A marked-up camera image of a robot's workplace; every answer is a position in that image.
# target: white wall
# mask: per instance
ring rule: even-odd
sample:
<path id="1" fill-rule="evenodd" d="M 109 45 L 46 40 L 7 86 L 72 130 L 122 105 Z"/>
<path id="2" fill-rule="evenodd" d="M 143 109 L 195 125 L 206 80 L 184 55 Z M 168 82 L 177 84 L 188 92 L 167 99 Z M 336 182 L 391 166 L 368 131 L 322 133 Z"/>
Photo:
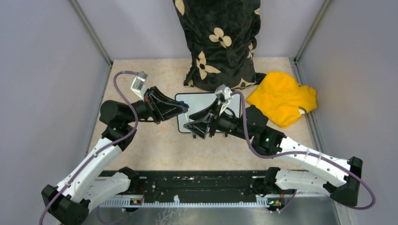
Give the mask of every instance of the white wall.
<path id="1" fill-rule="evenodd" d="M 68 1 L 0 1 L 0 224 L 38 224 L 42 188 L 83 159 L 106 80 Z"/>
<path id="2" fill-rule="evenodd" d="M 79 0 L 109 56 L 189 58 L 172 0 Z M 295 57 L 324 0 L 263 0 L 256 56 Z"/>
<path id="3" fill-rule="evenodd" d="M 364 161 L 374 208 L 355 211 L 359 225 L 397 224 L 398 1 L 337 0 L 305 52 L 305 83 L 326 151 Z M 360 205 L 370 202 L 360 189 Z"/>

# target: marble table surface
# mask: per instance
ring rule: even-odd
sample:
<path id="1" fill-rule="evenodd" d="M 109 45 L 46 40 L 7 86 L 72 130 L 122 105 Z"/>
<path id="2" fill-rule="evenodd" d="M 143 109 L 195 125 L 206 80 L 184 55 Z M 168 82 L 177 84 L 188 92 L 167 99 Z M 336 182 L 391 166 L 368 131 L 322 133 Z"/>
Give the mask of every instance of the marble table surface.
<path id="1" fill-rule="evenodd" d="M 253 61 L 257 72 L 282 71 L 292 75 L 288 58 L 254 58 Z M 205 92 L 198 88 L 183 87 L 190 66 L 191 59 L 116 60 L 103 101 L 112 99 L 123 102 L 112 82 L 114 75 L 122 70 L 145 71 L 149 74 L 145 85 L 157 86 L 171 98 L 177 93 Z M 118 86 L 130 102 L 139 100 L 130 90 L 133 79 L 133 75 L 121 75 L 117 79 Z M 247 97 L 255 88 L 256 86 L 250 87 L 242 92 Z M 303 145 L 313 147 L 305 117 L 286 129 L 279 128 L 271 121 L 268 125 L 285 132 Z M 106 125 L 97 121 L 90 150 L 105 128 Z M 190 134 L 178 132 L 176 118 L 159 125 L 139 123 L 132 143 L 106 169 L 118 170 L 125 166 L 133 170 L 262 170 L 271 166 L 299 169 L 277 159 L 258 158 L 250 152 L 245 140 L 233 136 L 224 137 L 217 133 L 206 140 L 193 139 Z"/>

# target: floral pillow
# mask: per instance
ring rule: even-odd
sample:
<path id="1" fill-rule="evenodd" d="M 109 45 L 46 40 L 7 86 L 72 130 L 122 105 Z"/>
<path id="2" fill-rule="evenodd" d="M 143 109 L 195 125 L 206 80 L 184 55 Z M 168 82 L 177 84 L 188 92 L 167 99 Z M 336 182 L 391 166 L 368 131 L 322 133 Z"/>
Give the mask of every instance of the floral pillow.
<path id="1" fill-rule="evenodd" d="M 214 91 L 221 84 L 240 90 L 265 74 L 253 66 L 260 31 L 260 0 L 174 0 L 192 67 L 185 87 Z"/>

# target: beige flower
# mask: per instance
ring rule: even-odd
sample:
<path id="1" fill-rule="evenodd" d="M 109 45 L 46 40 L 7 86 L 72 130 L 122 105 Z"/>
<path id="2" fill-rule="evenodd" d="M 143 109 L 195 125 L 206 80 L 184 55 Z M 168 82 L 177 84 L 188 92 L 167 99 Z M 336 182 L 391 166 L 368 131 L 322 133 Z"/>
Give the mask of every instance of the beige flower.
<path id="1" fill-rule="evenodd" d="M 253 54 L 254 54 L 253 43 L 250 43 L 250 45 L 249 45 L 249 55 L 247 56 L 247 58 L 250 58 L 251 60 L 253 60 Z"/>
<path id="2" fill-rule="evenodd" d="M 190 80 L 189 82 L 188 82 L 188 85 L 187 86 L 184 86 L 185 88 L 192 88 L 193 87 L 193 80 Z"/>
<path id="3" fill-rule="evenodd" d="M 245 81 L 243 78 L 240 78 L 240 83 L 237 86 L 235 86 L 235 87 L 233 87 L 231 89 L 233 89 L 233 90 L 237 90 L 237 89 L 242 90 L 242 89 L 251 87 L 251 86 L 253 86 L 255 84 L 256 84 L 256 82 L 250 83 L 250 82 Z"/>
<path id="4" fill-rule="evenodd" d="M 185 13 L 185 6 L 183 0 L 175 0 L 174 4 L 176 5 L 176 8 L 178 11 L 181 13 L 181 15 L 184 15 Z"/>
<path id="5" fill-rule="evenodd" d="M 207 73 L 219 74 L 220 70 L 214 68 L 213 66 L 206 65 L 206 57 L 203 51 L 200 52 L 199 59 L 196 59 L 196 66 L 199 68 L 200 78 L 203 80 L 207 77 Z"/>
<path id="6" fill-rule="evenodd" d="M 228 46 L 230 46 L 232 44 L 232 40 L 231 37 L 229 36 L 224 36 L 224 31 L 221 30 L 221 28 L 214 28 L 214 34 L 211 34 L 209 36 L 209 39 L 212 42 L 220 42 L 220 44 L 224 47 L 227 48 Z"/>

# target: yellow cloth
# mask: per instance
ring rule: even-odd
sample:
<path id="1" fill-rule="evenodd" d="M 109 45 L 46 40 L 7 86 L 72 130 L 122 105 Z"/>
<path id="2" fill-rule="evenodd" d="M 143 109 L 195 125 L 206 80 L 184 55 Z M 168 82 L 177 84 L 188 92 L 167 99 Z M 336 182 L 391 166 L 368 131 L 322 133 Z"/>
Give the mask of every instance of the yellow cloth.
<path id="1" fill-rule="evenodd" d="M 293 77 L 282 72 L 269 72 L 247 98 L 276 125 L 286 128 L 302 114 L 316 109 L 316 91 L 300 86 Z"/>

